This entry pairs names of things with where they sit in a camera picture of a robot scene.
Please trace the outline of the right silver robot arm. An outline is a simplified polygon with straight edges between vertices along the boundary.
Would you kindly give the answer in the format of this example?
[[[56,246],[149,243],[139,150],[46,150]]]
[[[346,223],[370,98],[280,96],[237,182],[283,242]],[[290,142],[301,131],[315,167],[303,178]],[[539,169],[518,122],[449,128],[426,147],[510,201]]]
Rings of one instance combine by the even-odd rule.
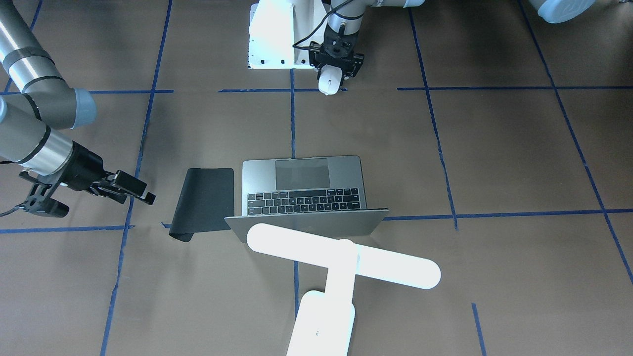
[[[85,89],[70,87],[50,54],[11,0],[1,2],[1,67],[18,88],[1,97],[1,156],[34,172],[23,208],[60,206],[52,194],[60,185],[124,203],[128,197],[151,205],[147,185],[124,171],[108,172],[103,160],[63,134],[92,124],[96,103]]]

